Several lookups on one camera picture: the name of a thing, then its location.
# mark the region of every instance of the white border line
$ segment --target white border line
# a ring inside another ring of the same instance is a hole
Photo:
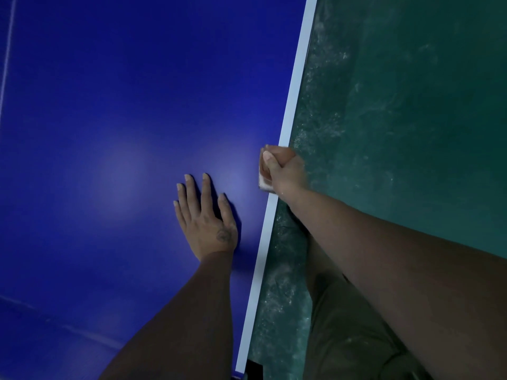
[[[294,68],[292,69],[287,103],[285,105],[285,114],[283,115],[280,140],[278,141],[278,145],[280,146],[288,146],[288,142],[290,140],[290,134],[292,132],[292,125],[294,122],[295,106],[298,102],[299,89],[301,88],[301,80],[303,78],[303,69],[305,67],[306,55],[308,53],[308,45],[310,44],[310,35],[312,32],[316,5],[317,0],[306,0],[301,32],[299,33],[298,49],[295,52]],[[261,240],[259,242],[259,251],[257,252],[257,260],[255,270],[253,272],[250,297],[248,298],[248,306],[246,307],[245,323],[243,325],[243,333],[241,334],[241,343],[239,344],[238,360],[236,361],[236,372],[239,373],[245,372],[246,359],[248,357],[250,340],[254,329],[257,304],[259,302],[259,294],[261,293],[262,277],[264,275],[264,267],[266,266],[266,257],[268,255],[271,233],[273,231],[277,203],[278,196],[270,193],[268,204],[266,205],[264,223],[262,225]]]
[[[9,57],[11,56],[11,38],[14,27],[14,14],[16,12],[17,0],[12,0],[11,16],[9,17],[9,30],[7,31],[7,46],[5,48],[5,58],[3,59],[2,84],[0,85],[0,129],[2,128],[3,96],[5,95],[5,84],[7,83],[7,70],[9,69]]]

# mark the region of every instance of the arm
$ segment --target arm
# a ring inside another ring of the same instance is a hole
[[[123,347],[100,380],[231,377],[232,316],[229,279],[238,234],[223,194],[213,214],[211,182],[203,175],[201,205],[192,177],[178,185],[176,216],[199,268],[187,284]]]
[[[310,191],[300,158],[273,187],[435,378],[507,378],[507,262]]]

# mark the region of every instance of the scuffed green floor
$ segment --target scuffed green floor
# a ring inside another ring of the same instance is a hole
[[[318,0],[291,144],[314,189],[507,257],[507,0]],[[306,241],[279,203],[249,358],[301,378]]]

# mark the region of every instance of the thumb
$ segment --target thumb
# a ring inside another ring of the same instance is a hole
[[[275,156],[273,156],[273,153],[267,150],[265,150],[262,153],[262,158],[264,159],[264,163],[266,163],[266,166],[269,169],[269,174],[271,175],[271,178],[274,178],[281,169],[280,164],[276,160]]]

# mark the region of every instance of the shorts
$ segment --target shorts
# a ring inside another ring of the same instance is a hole
[[[320,274],[315,292],[303,380],[431,378],[345,278]]]

